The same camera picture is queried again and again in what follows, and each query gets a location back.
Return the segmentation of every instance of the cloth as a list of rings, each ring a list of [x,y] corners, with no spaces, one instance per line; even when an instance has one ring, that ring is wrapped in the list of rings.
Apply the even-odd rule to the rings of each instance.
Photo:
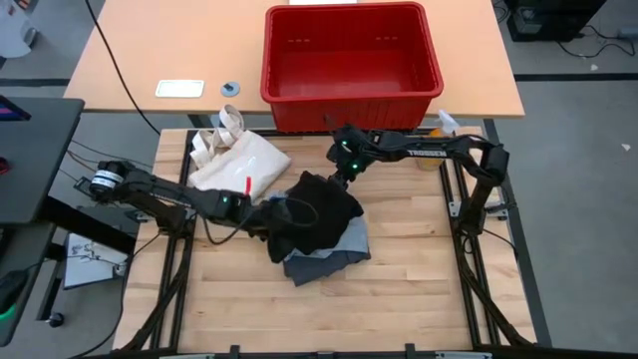
[[[303,228],[286,225],[272,233],[268,239],[268,255],[274,263],[281,262],[295,248],[304,254],[316,249],[333,248],[350,219],[363,214],[363,208],[349,193],[337,184],[307,171],[287,194],[286,206],[291,213],[291,221],[310,223],[316,220],[316,223]],[[308,208],[308,204],[312,205],[316,214]]]
[[[310,258],[294,255],[283,262],[284,274],[300,286],[345,268],[349,264],[370,259],[370,253],[335,251],[327,258]]]
[[[341,234],[341,238],[334,248],[317,249],[310,254],[304,254],[299,249],[293,249],[284,260],[290,260],[293,256],[302,256],[309,258],[327,258],[335,251],[353,251],[360,253],[368,253],[368,228],[366,220],[362,216],[350,219],[348,227]]]

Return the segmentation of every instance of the red basket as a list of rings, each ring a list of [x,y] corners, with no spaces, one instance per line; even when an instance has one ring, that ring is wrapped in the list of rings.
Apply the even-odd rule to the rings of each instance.
[[[443,80],[426,11],[413,2],[275,6],[266,14],[261,97],[277,130],[413,129]]]

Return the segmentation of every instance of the white sticker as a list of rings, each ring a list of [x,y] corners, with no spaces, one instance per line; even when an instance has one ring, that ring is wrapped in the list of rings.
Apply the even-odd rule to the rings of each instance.
[[[122,183],[122,181],[124,180],[122,178],[122,176],[118,175],[118,174],[114,174],[110,171],[104,171],[104,170],[99,170],[96,172],[96,176],[97,177],[102,177],[102,178],[106,178],[106,179],[111,179],[116,181],[117,183]]]
[[[101,184],[101,185],[105,185],[109,188],[115,188],[116,183],[113,182],[110,179],[101,179],[101,178],[93,178],[93,180],[91,180],[91,184]]]
[[[199,98],[203,94],[202,80],[161,80],[156,96],[162,98]]]

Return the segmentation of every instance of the wooden table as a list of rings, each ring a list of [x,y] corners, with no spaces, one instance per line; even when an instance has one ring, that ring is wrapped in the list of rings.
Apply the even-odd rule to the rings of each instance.
[[[360,0],[362,3],[384,0]],[[467,118],[520,118],[524,110],[489,0],[417,0],[426,8],[445,89],[439,109]],[[109,0],[100,24],[140,107],[150,113],[212,114],[230,104],[268,113],[259,94],[266,10],[288,0]],[[204,80],[198,99],[156,98],[160,80]],[[238,82],[241,92],[220,88]],[[97,30],[65,93],[87,112],[132,112]]]
[[[156,175],[178,181],[185,136],[185,130],[162,132]],[[335,170],[325,159],[328,137],[268,139],[292,158],[271,189],[293,186],[304,170],[322,176]],[[474,183],[468,178],[470,190]],[[280,264],[270,262],[258,239],[240,232],[212,246],[199,222],[179,352],[227,352],[231,344],[241,345],[242,352],[402,351],[405,343],[415,343],[418,350],[470,349],[439,172],[420,171],[412,160],[374,164],[349,191],[365,210],[372,259],[300,287],[284,276]],[[504,221],[489,218],[485,228],[509,238]],[[144,225],[138,247],[156,232],[154,224]],[[223,237],[230,228],[216,226],[211,232]],[[533,340],[511,247],[489,234],[479,240],[493,300]],[[133,263],[116,348],[131,339],[156,304],[165,247],[160,238]],[[482,310],[478,319],[485,340]],[[167,337],[170,314],[165,323]]]

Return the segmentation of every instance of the black cable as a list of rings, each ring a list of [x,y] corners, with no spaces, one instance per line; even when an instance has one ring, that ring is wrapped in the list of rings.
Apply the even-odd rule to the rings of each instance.
[[[50,260],[53,260],[53,259],[45,258],[45,259],[44,259],[43,261],[41,261],[41,262],[33,263],[33,264],[29,265],[28,267],[26,267],[26,268],[24,268],[24,269],[18,269],[18,270],[21,270],[21,271],[22,271],[22,270],[27,271],[27,270],[29,270],[29,269],[33,268],[34,266],[44,264],[44,263],[46,263],[46,262],[48,262],[48,261],[50,261]]]
[[[91,4],[89,3],[89,0],[84,0],[84,2],[85,2],[85,4],[87,4],[87,9],[89,9],[89,13],[91,14],[91,18],[93,19],[93,23],[96,25],[96,28],[98,29],[98,32],[100,33],[100,36],[102,37],[102,41],[104,41],[104,45],[107,47],[107,50],[109,51],[109,56],[111,56],[111,61],[113,62],[113,66],[116,68],[116,72],[118,73],[118,77],[120,78],[120,82],[122,82],[122,86],[124,87],[125,91],[127,92],[127,95],[129,95],[129,99],[131,99],[131,102],[133,103],[133,106],[136,107],[136,110],[138,110],[138,113],[140,114],[140,116],[142,116],[144,121],[147,122],[147,125],[149,125],[149,127],[151,129],[153,129],[153,131],[155,131],[156,134],[158,134],[158,136],[159,136],[160,135],[160,131],[158,129],[156,129],[156,127],[153,126],[153,124],[151,124],[151,121],[149,121],[149,119],[147,119],[147,117],[144,115],[144,113],[142,112],[142,110],[138,106],[138,103],[136,103],[136,101],[134,100],[133,95],[131,95],[131,91],[129,91],[129,87],[127,86],[127,83],[124,81],[124,77],[122,76],[122,73],[120,72],[120,67],[118,66],[118,62],[116,61],[116,58],[113,55],[113,51],[111,51],[111,46],[109,46],[109,42],[107,41],[107,38],[105,37],[104,32],[102,31],[102,27],[100,27],[100,24],[98,23],[98,18],[96,18],[96,14],[94,14],[93,8],[91,7]]]
[[[84,149],[86,149],[86,150],[89,150],[89,151],[91,151],[91,152],[93,152],[93,153],[96,153],[96,154],[98,154],[98,155],[102,155],[102,156],[110,157],[110,158],[112,158],[112,159],[118,159],[118,160],[122,160],[122,161],[128,161],[128,162],[133,163],[133,164],[138,164],[138,165],[140,165],[140,166],[144,166],[144,167],[147,167],[147,168],[149,168],[149,169],[153,169],[153,166],[151,166],[151,165],[147,165],[147,164],[142,163],[142,162],[140,162],[140,161],[131,160],[131,159],[123,158],[123,157],[120,157],[120,156],[115,156],[115,155],[110,155],[110,154],[107,154],[107,153],[103,153],[103,152],[98,151],[98,150],[96,150],[96,149],[90,148],[90,147],[88,147],[87,145],[81,144],[81,143],[79,143],[79,142],[77,142],[77,141],[75,141],[75,140],[71,140],[71,142],[72,142],[72,143],[74,143],[74,144],[76,144],[76,145],[78,145],[78,146],[80,146],[80,147],[82,147],[82,148],[84,148]],[[90,160],[83,159],[83,158],[79,157],[78,155],[76,155],[75,153],[74,153],[74,155],[75,155],[76,157],[78,157],[79,159],[82,159],[82,160],[87,161],[87,162],[92,162],[92,163],[96,163],[96,164],[99,162],[99,161],[90,161]]]
[[[578,57],[578,58],[583,58],[583,59],[593,59],[595,57],[597,57],[598,55],[600,55],[606,48],[608,47],[615,47],[620,49],[620,51],[622,51],[623,53],[627,54],[628,56],[634,57],[636,56],[636,48],[634,47],[634,42],[628,39],[621,39],[617,36],[606,36],[601,34],[598,30],[596,30],[595,27],[591,26],[591,25],[586,25],[584,28],[590,28],[594,31],[594,33],[596,34],[596,36],[605,39],[605,40],[618,40],[618,41],[624,41],[626,43],[629,44],[631,50],[627,50],[625,48],[623,48],[622,46],[618,45],[618,44],[605,44],[603,47],[600,48],[600,50],[598,50],[597,53],[595,53],[594,55],[579,55],[579,54],[574,54],[571,51],[567,50],[560,42],[556,41],[556,44],[558,44],[558,46],[562,49],[562,51],[564,51],[566,54],[571,55],[573,57]]]
[[[512,251],[513,251],[513,253],[514,253],[514,257],[515,257],[516,259],[518,259],[518,251],[516,250],[516,246],[514,246],[514,244],[513,244],[512,242],[510,242],[509,240],[507,240],[505,237],[503,237],[503,236],[501,236],[501,235],[498,235],[498,234],[496,234],[496,233],[492,232],[491,230],[483,229],[483,231],[484,231],[485,233],[491,234],[491,235],[493,235],[494,237],[496,237],[497,239],[500,239],[500,240],[504,241],[505,243],[509,244],[509,246],[511,247],[511,249],[512,249]],[[470,248],[470,249],[468,249],[468,246],[467,246],[468,241],[470,241],[470,236],[469,236],[469,235],[465,235],[465,236],[464,236],[464,238],[463,238],[463,242],[462,242],[462,244],[461,244],[461,247],[463,248],[463,251],[464,251],[466,254],[472,254],[472,253],[473,253],[473,250],[472,250],[471,248]]]
[[[502,6],[498,5],[501,2],[503,2],[503,0],[498,0],[498,1],[495,1],[495,2],[491,3],[491,6],[494,8],[494,10],[502,11],[502,15],[496,17],[496,22],[498,22],[498,24],[503,22],[509,16],[509,9],[507,8],[507,5],[504,4],[505,7],[502,7]]]
[[[212,240],[212,236],[210,235],[210,231],[208,229],[208,220],[206,220],[206,218],[204,218],[203,215],[201,215],[201,214],[199,216],[203,220],[203,228],[206,231],[206,237],[208,238],[208,241],[212,245],[221,245],[221,244],[224,244],[224,243],[228,242],[229,240],[231,240],[239,232],[239,230],[248,222],[248,220],[252,217],[253,213],[254,213],[254,211],[251,212],[249,215],[247,215],[246,218],[229,235],[226,236],[226,238],[224,238],[224,239],[222,239],[220,241]]]
[[[138,253],[140,253],[144,248],[148,247],[149,244],[153,243],[156,239],[158,239],[160,237],[161,233],[158,232],[158,234],[156,234],[156,236],[154,236],[151,240],[149,240],[145,245],[142,246],[142,248],[136,250],[135,253],[133,253],[133,257],[131,257],[131,260],[133,260],[136,255],[138,255]]]
[[[69,157],[71,158],[73,162],[89,170],[91,174],[93,174],[96,171],[95,169],[91,168],[89,165],[83,163],[79,158],[76,158],[76,155],[72,153],[71,151],[67,151],[67,154],[69,155]]]
[[[290,224],[292,226],[296,226],[296,227],[299,227],[299,228],[310,228],[310,227],[314,226],[315,224],[317,224],[317,222],[319,221],[319,212],[317,212],[317,209],[312,204],[308,203],[307,201],[305,201],[303,199],[299,199],[299,198],[292,198],[292,197],[286,197],[286,198],[280,198],[280,199],[283,199],[284,202],[290,200],[290,201],[294,201],[294,202],[303,204],[303,205],[305,205],[307,207],[310,207],[310,209],[312,210],[312,213],[315,216],[315,220],[311,221],[310,223],[300,223],[300,222],[295,222],[295,221],[292,221],[292,220],[288,220],[287,218],[284,218],[284,217],[275,216],[277,219],[283,221],[284,223],[287,223],[287,224]]]
[[[74,178],[73,176],[69,175],[68,172],[62,170],[62,169],[58,169],[59,172],[63,173],[64,175],[66,175],[69,179],[74,180],[75,182],[79,181],[79,179]]]
[[[88,162],[89,164],[98,164],[98,163],[100,162],[100,161],[89,160],[89,159],[87,159],[87,158],[83,158],[82,156],[80,156],[80,155],[78,155],[78,154],[74,153],[74,152],[73,152],[73,151],[71,151],[71,150],[67,150],[67,154],[69,154],[69,155],[73,155],[73,156],[75,156],[76,158],[78,158],[78,159],[80,159],[80,160],[82,160],[82,161],[84,161],[84,162]]]

